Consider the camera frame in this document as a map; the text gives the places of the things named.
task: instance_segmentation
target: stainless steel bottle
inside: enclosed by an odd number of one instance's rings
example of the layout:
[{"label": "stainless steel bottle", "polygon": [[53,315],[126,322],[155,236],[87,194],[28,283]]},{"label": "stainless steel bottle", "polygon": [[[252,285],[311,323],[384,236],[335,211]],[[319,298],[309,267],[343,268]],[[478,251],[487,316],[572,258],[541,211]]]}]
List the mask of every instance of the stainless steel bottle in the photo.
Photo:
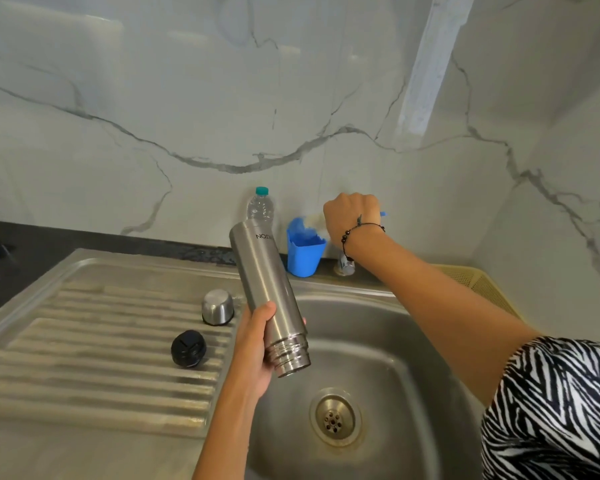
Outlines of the stainless steel bottle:
[{"label": "stainless steel bottle", "polygon": [[265,328],[265,358],[278,377],[284,377],[308,367],[311,360],[302,315],[271,234],[265,222],[247,219],[232,227],[229,240],[249,307],[276,304],[276,314]]}]

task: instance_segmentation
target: blue plastic holder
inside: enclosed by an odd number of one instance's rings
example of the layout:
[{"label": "blue plastic holder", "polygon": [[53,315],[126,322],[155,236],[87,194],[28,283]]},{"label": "blue plastic holder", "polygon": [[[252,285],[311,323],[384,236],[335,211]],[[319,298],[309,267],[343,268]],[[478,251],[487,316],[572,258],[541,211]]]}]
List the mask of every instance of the blue plastic holder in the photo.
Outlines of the blue plastic holder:
[{"label": "blue plastic holder", "polygon": [[327,246],[312,227],[305,228],[302,217],[296,217],[287,227],[287,269],[289,273],[306,278],[315,273]]}]

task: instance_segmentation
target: drain strainer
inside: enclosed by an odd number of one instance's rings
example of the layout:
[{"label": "drain strainer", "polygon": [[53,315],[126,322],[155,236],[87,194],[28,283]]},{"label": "drain strainer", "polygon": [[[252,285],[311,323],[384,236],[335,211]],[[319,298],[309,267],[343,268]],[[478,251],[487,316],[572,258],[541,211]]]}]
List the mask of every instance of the drain strainer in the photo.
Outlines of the drain strainer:
[{"label": "drain strainer", "polygon": [[322,389],[311,402],[309,420],[320,439],[332,446],[352,444],[360,434],[360,409],[341,389]]}]

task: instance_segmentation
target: hand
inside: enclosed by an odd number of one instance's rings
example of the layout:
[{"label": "hand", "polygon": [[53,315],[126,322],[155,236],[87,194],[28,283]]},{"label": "hand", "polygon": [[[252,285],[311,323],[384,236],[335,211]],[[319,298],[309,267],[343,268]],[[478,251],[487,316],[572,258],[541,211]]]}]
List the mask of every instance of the hand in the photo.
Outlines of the hand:
[{"label": "hand", "polygon": [[271,382],[273,366],[264,361],[264,327],[275,313],[276,304],[272,301],[253,313],[246,306],[235,338],[227,380],[243,381],[256,399],[262,397]]},{"label": "hand", "polygon": [[363,223],[380,224],[380,202],[375,195],[340,194],[324,204],[322,210],[329,236],[337,246],[342,245],[342,236],[356,226],[358,218]]}]

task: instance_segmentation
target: ribbed drainboard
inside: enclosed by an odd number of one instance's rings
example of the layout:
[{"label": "ribbed drainboard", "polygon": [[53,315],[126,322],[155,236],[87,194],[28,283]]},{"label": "ribbed drainboard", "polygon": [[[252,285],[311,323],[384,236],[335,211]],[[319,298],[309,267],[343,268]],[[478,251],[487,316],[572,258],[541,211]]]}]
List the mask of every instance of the ribbed drainboard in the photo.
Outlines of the ribbed drainboard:
[{"label": "ribbed drainboard", "polygon": [[[199,303],[162,292],[65,283],[0,348],[0,416],[198,436],[233,323],[202,322]],[[200,331],[204,361],[171,360],[180,332]]]}]

